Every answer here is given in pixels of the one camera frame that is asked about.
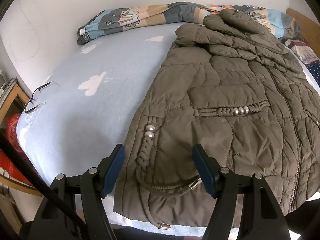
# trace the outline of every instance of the white tag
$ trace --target white tag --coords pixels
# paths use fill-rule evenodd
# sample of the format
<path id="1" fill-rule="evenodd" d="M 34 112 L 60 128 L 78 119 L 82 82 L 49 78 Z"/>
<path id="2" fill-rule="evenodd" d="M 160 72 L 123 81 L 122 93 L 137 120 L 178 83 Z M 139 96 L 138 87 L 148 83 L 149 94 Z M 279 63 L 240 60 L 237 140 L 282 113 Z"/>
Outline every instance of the white tag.
<path id="1" fill-rule="evenodd" d="M 80 35 L 85 34 L 85 28 L 81 29 L 79 34 L 80 34 Z"/>

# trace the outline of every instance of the zipper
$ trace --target zipper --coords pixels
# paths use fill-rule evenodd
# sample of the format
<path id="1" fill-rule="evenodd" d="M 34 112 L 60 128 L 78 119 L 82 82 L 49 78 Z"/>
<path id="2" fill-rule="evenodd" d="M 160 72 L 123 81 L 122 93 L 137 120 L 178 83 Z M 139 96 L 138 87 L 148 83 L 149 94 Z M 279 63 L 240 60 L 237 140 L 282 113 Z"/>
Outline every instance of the zipper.
<path id="1" fill-rule="evenodd" d="M 296 190 L 297 190 L 297 186 L 298 186 L 298 180 L 299 180 L 299 173 L 300 173 L 300 166 L 301 166 L 301 144 L 300 144 L 300 140 L 299 140 L 299 137 L 298 137 L 298 133 L 297 133 L 297 129 L 296 129 L 296 126 L 294 125 L 294 121 L 293 121 L 293 115 L 292 115 L 292 112 L 291 112 L 291 109 L 289 107 L 289 103 L 288 103 L 288 100 L 285 98 L 285 96 L 279 91 L 278 89 L 278 86 L 276 85 L 276 82 L 275 82 L 275 79 L 273 78 L 270 70 L 265 67 L 265 69 L 269 72 L 272 80 L 273 80 L 273 83 L 275 84 L 275 87 L 278 91 L 278 93 L 280 95 L 282 95 L 284 97 L 284 100 L 285 102 L 287 103 L 287 106 L 288 106 L 288 109 L 289 109 L 289 113 L 290 113 L 290 119 L 292 121 L 292 125 L 293 125 L 293 129 L 294 129 L 294 133 L 296 135 L 296 141 L 297 141 L 297 150 L 298 150 L 298 159 L 299 159 L 299 163 L 298 163 L 298 166 L 297 166 L 297 171 L 296 171 L 296 175 L 295 175 L 295 179 L 294 179 L 294 187 L 293 187 L 293 191 L 292 191 L 292 195 L 291 195 L 291 198 L 290 198 L 290 202 L 289 202 L 289 210 L 288 212 L 292 212 L 293 211 L 293 203 L 294 203 L 294 200 L 295 200 L 295 197 L 296 197 Z"/>

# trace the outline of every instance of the mattress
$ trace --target mattress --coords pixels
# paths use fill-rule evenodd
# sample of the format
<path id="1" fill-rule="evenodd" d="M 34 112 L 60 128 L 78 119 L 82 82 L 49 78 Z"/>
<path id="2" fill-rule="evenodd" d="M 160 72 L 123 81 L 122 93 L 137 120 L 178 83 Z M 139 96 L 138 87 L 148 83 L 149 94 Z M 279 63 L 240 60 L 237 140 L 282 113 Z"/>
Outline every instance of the mattress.
<path id="1" fill-rule="evenodd" d="M 183 23 L 148 26 L 97 38 L 68 57 L 44 81 L 31 114 L 22 113 L 20 146 L 50 185 L 58 173 L 68 177 L 96 167 L 124 143 L 133 115 L 148 91 Z M 316 81 L 302 64 L 308 81 Z M 129 220 L 113 212 L 113 193 L 103 199 L 110 223 L 178 236 L 202 236 L 205 228 Z M 81 199 L 76 197 L 81 213 Z"/>

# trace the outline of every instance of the metal bolt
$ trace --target metal bolt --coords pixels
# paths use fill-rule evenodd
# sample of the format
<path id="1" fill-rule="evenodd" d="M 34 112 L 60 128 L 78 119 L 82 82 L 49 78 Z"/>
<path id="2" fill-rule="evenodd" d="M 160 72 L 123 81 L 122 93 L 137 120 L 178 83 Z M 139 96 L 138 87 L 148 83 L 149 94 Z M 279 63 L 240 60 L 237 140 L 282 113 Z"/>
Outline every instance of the metal bolt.
<path id="1" fill-rule="evenodd" d="M 220 169 L 220 171 L 221 171 L 222 173 L 224 173 L 224 174 L 229 173 L 229 169 L 228 169 L 227 167 L 222 167 L 222 168 Z"/>
<path id="2" fill-rule="evenodd" d="M 261 174 L 261 173 L 258 173 L 258 172 L 255 173 L 254 176 L 255 176 L 257 179 L 262 179 L 262 178 L 263 178 L 262 174 Z"/>
<path id="3" fill-rule="evenodd" d="M 57 176 L 56 176 L 56 179 L 57 180 L 60 180 L 60 179 L 63 179 L 64 175 L 62 173 L 59 173 Z"/>
<path id="4" fill-rule="evenodd" d="M 89 169 L 90 174 L 95 174 L 95 173 L 97 173 L 97 171 L 98 171 L 97 168 L 90 168 Z"/>

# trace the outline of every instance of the wooden headboard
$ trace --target wooden headboard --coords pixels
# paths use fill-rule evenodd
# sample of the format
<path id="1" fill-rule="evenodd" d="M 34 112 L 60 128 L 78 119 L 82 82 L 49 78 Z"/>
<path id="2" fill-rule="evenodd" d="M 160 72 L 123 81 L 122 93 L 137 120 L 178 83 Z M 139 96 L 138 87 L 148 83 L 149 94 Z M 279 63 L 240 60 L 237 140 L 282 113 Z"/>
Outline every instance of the wooden headboard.
<path id="1" fill-rule="evenodd" d="M 320 25 L 291 8 L 287 9 L 287 14 L 296 19 L 302 29 L 301 35 L 308 42 L 309 47 L 320 58 Z"/>

